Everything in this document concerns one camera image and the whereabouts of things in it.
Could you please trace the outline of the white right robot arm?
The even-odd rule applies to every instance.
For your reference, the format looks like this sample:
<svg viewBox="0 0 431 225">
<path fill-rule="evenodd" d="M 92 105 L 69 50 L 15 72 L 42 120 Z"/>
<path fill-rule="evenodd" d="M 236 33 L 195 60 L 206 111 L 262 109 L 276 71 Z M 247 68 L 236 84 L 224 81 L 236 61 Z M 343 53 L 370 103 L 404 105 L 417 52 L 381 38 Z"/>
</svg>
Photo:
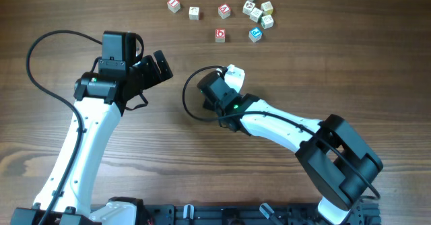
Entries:
<svg viewBox="0 0 431 225">
<path fill-rule="evenodd" d="M 234 90 L 205 95 L 205 108 L 233 132 L 263 137 L 292 151 L 321 193 L 320 218 L 330 224 L 347 220 L 353 207 L 375 190 L 373 180 L 383 163 L 343 118 L 305 119 L 270 106 L 266 101 Z"/>
</svg>

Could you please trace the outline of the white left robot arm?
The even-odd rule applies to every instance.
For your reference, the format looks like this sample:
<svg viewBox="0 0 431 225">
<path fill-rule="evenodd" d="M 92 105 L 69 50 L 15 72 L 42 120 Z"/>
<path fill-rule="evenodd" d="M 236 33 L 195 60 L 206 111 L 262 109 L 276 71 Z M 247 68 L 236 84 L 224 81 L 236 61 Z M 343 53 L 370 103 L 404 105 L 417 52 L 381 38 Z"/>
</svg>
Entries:
<svg viewBox="0 0 431 225">
<path fill-rule="evenodd" d="M 112 197 L 91 209 L 94 181 L 112 132 L 127 101 L 173 74 L 162 51 L 123 69 L 103 59 L 97 73 L 85 72 L 75 83 L 73 116 L 55 166 L 32 207 L 16 208 L 12 224 L 149 224 L 143 201 Z"/>
</svg>

